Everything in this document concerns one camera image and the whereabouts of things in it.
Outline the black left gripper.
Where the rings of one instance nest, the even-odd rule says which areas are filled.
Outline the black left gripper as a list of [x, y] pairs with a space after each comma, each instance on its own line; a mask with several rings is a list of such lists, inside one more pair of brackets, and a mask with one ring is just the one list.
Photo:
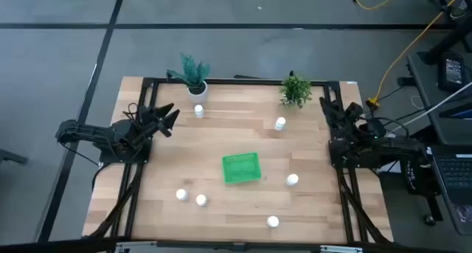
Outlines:
[[138, 107], [139, 131], [144, 137], [152, 137], [156, 132], [162, 133], [165, 137], [172, 136], [170, 130], [180, 114], [177, 109], [169, 113], [174, 104], [169, 103], [160, 107]]

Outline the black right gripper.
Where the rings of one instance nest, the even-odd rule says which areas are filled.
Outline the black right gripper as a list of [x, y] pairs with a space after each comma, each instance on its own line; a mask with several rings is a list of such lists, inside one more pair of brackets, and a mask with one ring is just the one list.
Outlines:
[[346, 109], [342, 109], [337, 102], [331, 102], [325, 97], [320, 97], [319, 102], [331, 135], [360, 132], [356, 123], [361, 119], [364, 110], [359, 104], [350, 103]]

